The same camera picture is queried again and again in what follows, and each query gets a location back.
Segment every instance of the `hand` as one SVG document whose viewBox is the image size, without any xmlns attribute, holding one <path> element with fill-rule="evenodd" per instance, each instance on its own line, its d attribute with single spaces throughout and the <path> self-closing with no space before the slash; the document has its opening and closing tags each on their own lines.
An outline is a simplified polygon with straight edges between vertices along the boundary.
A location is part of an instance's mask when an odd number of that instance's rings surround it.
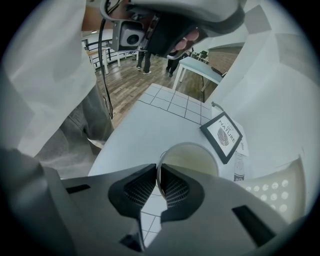
<svg viewBox="0 0 320 256">
<path fill-rule="evenodd" d="M 129 2 L 129 0 L 123 0 L 120 2 L 119 6 L 111 13 L 111 17 L 114 19 L 124 19 L 129 20 L 130 15 L 128 12 L 126 12 L 126 4 Z M 148 29 L 151 21 L 152 21 L 153 15 L 144 18 L 141 20 L 141 22 L 144 24 L 144 27 Z M 183 50 L 187 46 L 188 41 L 195 41 L 199 37 L 199 31 L 194 30 L 190 32 L 185 38 L 183 38 L 180 42 L 177 43 L 174 49 L 172 49 L 171 52 Z"/>
</svg>

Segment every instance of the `leaf logo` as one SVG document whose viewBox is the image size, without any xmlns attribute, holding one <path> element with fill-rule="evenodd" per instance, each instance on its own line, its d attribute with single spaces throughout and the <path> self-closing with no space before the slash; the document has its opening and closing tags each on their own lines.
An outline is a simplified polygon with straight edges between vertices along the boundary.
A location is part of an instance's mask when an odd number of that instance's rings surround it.
<svg viewBox="0 0 320 256">
<path fill-rule="evenodd" d="M 221 145 L 223 145 L 223 146 L 229 145 L 229 140 L 228 140 L 227 134 L 225 133 L 224 130 L 222 130 L 222 128 L 219 128 L 219 130 L 218 130 L 218 139 L 219 139 Z"/>
</svg>

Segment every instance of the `brick wall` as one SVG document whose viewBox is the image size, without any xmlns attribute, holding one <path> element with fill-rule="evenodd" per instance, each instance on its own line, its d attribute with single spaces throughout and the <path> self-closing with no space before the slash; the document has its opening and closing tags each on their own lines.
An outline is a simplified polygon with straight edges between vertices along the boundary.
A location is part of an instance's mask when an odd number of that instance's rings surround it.
<svg viewBox="0 0 320 256">
<path fill-rule="evenodd" d="M 208 53 L 209 65 L 221 74 L 227 72 L 236 60 L 242 47 L 226 47 L 210 49 Z"/>
</svg>

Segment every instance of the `wooden floor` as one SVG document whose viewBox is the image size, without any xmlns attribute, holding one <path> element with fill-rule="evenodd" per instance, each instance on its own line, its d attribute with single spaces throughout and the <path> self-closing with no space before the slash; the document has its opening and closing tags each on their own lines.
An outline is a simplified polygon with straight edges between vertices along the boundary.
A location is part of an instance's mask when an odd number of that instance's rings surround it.
<svg viewBox="0 0 320 256">
<path fill-rule="evenodd" d="M 157 56 L 151 57 L 151 74 L 143 74 L 142 71 L 138 71 L 136 68 L 137 61 L 132 60 L 131 57 L 122 59 L 120 64 L 121 67 L 118 67 L 117 62 L 110 64 L 108 66 L 109 74 L 105 76 L 113 106 L 112 124 L 114 128 L 119 125 L 133 104 L 152 83 L 172 88 L 178 72 L 177 68 L 173 77 L 169 77 L 166 72 L 167 60 Z M 102 94 L 106 96 L 101 72 L 97 71 L 95 74 L 98 86 Z M 205 89 L 204 95 L 201 93 L 202 86 L 202 77 L 187 70 L 183 81 L 178 83 L 177 91 L 197 100 L 205 101 L 217 85 L 213 82 L 210 83 Z"/>
</svg>

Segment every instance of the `white shirt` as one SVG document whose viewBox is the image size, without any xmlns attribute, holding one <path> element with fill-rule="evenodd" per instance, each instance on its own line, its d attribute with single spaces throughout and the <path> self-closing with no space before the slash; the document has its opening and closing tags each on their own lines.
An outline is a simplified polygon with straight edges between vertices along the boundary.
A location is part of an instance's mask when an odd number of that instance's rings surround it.
<svg viewBox="0 0 320 256">
<path fill-rule="evenodd" d="M 82 47 L 85 0 L 43 1 L 12 39 L 4 71 L 32 115 L 17 148 L 34 157 L 96 84 Z"/>
</svg>

